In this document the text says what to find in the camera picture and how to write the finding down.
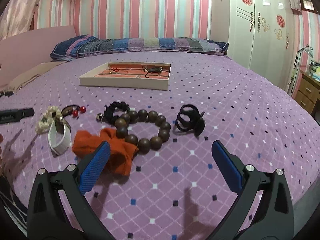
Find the black cord bracelet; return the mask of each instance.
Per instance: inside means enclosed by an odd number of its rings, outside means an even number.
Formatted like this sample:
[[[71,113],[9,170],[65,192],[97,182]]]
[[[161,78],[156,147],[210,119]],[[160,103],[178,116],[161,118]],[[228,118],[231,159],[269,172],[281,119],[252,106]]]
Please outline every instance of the black cord bracelet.
[[[124,101],[122,102],[116,102],[110,104],[110,106],[105,105],[106,110],[103,112],[103,114],[97,114],[97,121],[99,122],[107,122],[111,125],[115,125],[115,122],[119,117],[119,115],[113,116],[116,108],[120,109],[123,112],[129,112],[130,107],[128,104],[126,104]]]

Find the wooden bead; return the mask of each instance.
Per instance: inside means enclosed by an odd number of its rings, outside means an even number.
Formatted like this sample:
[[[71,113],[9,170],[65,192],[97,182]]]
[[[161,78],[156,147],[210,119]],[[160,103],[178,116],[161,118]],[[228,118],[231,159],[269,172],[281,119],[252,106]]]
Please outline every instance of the wooden bead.
[[[121,114],[120,118],[124,119],[126,123],[130,122],[130,115],[129,114]]]
[[[162,146],[162,139],[159,136],[154,136],[150,140],[151,149],[159,150]]]
[[[138,113],[137,111],[129,111],[129,116],[130,116],[130,123],[135,123],[138,119]]]
[[[155,122],[158,117],[158,113],[156,111],[150,111],[148,114],[148,121]]]
[[[137,136],[135,136],[134,134],[129,134],[124,138],[125,142],[134,144],[134,145],[138,145],[138,138]]]
[[[125,121],[125,119],[123,118],[118,118],[115,122],[115,127],[116,128],[120,128],[120,127],[126,127],[127,126],[127,122]]]
[[[168,130],[160,130],[158,136],[162,139],[163,142],[169,140],[170,134]]]
[[[167,130],[168,132],[170,132],[171,125],[168,122],[163,122],[160,126],[160,130]]]
[[[161,126],[167,119],[163,115],[159,115],[155,121],[156,126]]]
[[[128,129],[125,126],[117,128],[116,136],[119,139],[125,138],[128,135]]]
[[[139,151],[142,153],[147,153],[150,150],[150,141],[147,138],[142,138],[138,142]]]
[[[144,122],[145,120],[147,120],[148,112],[144,109],[141,109],[138,112],[138,117],[140,122]]]

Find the folded cloth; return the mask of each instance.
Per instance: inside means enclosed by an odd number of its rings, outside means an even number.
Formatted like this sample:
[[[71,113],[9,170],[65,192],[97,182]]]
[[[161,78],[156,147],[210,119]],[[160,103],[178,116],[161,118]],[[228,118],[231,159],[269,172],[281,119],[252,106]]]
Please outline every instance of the folded cloth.
[[[77,132],[73,142],[72,151],[83,158],[85,155],[93,153],[103,141],[110,145],[111,155],[106,164],[106,168],[116,174],[130,175],[131,163],[138,148],[116,137],[116,130],[104,128],[100,131],[100,136],[92,135],[86,130]]]
[[[313,74],[312,74],[312,77],[317,78],[317,79],[320,79],[320,75],[317,75],[316,73],[313,73]]]
[[[316,77],[314,77],[314,76],[313,76],[312,78],[314,78],[316,81],[320,82],[320,79],[317,79],[317,78],[316,78]]]

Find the black marker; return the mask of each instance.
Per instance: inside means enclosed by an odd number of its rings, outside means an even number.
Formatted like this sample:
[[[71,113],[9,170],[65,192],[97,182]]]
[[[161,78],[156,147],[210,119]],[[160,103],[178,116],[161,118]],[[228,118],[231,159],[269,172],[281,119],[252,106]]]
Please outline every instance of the black marker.
[[[2,110],[0,111],[0,124],[20,122],[22,118],[31,117],[34,114],[33,108]]]

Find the pillow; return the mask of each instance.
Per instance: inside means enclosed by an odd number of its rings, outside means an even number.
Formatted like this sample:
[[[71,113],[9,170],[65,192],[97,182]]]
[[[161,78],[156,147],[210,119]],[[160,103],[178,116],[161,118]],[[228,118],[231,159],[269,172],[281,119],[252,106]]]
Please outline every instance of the pillow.
[[[130,38],[101,40],[81,35],[58,43],[50,57],[71,60],[79,57],[128,51],[185,51],[225,56],[229,43],[199,38]]]

